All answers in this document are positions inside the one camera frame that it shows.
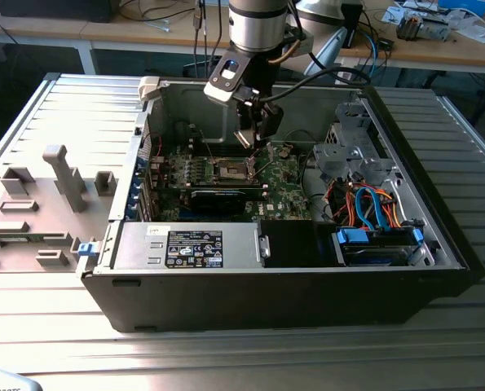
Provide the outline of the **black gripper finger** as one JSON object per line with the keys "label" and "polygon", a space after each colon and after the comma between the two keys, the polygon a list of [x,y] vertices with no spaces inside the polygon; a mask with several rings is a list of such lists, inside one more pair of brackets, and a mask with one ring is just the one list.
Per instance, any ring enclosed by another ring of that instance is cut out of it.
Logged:
{"label": "black gripper finger", "polygon": [[239,102],[236,105],[236,115],[238,119],[237,137],[242,139],[254,138],[254,123],[252,119],[251,107]]}
{"label": "black gripper finger", "polygon": [[277,133],[284,117],[284,110],[273,102],[266,102],[252,110],[254,147],[260,148],[268,138]]}

